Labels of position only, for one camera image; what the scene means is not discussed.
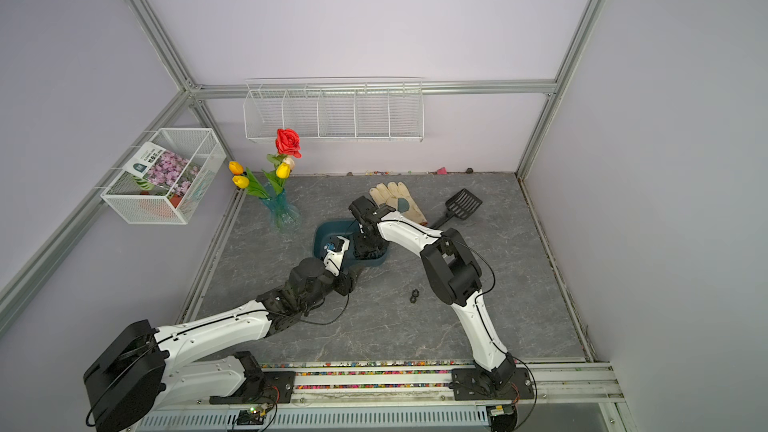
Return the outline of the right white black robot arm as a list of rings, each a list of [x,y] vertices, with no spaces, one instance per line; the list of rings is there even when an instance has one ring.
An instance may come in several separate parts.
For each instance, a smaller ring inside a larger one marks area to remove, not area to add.
[[[455,229],[430,229],[393,207],[360,196],[349,206],[361,231],[417,255],[435,295],[455,312],[481,373],[501,386],[517,372],[512,354],[495,331],[484,302],[481,267]]]

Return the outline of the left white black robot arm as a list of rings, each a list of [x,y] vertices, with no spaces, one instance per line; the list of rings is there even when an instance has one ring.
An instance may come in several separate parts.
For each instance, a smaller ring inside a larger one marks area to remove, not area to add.
[[[332,292],[348,296],[356,277],[314,257],[293,267],[281,286],[225,312],[154,327],[126,326],[86,369],[90,409],[85,425],[121,431],[138,422],[181,386],[181,368],[229,347],[276,335],[304,322]]]

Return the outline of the teal plastic storage box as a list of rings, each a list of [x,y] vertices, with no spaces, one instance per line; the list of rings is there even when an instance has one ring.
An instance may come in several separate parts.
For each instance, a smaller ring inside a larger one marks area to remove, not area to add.
[[[317,227],[313,255],[318,259],[324,259],[328,252],[337,252],[342,248],[341,237],[348,240],[348,248],[342,261],[344,269],[359,267],[377,267],[382,265],[389,255],[386,245],[379,249],[360,248],[356,243],[362,240],[360,226],[354,219],[332,220],[322,223]]]

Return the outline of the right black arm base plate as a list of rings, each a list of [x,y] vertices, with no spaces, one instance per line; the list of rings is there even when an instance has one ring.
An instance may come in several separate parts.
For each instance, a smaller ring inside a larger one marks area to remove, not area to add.
[[[450,373],[449,388],[456,401],[488,401],[533,399],[533,379],[522,367],[515,368],[504,378],[495,378],[479,368],[457,368]]]

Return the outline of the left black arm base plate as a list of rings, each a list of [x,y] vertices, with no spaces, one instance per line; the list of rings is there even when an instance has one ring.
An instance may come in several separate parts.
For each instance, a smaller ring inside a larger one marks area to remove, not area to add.
[[[260,372],[229,396],[211,396],[211,405],[272,404],[291,402],[296,375],[293,372]]]

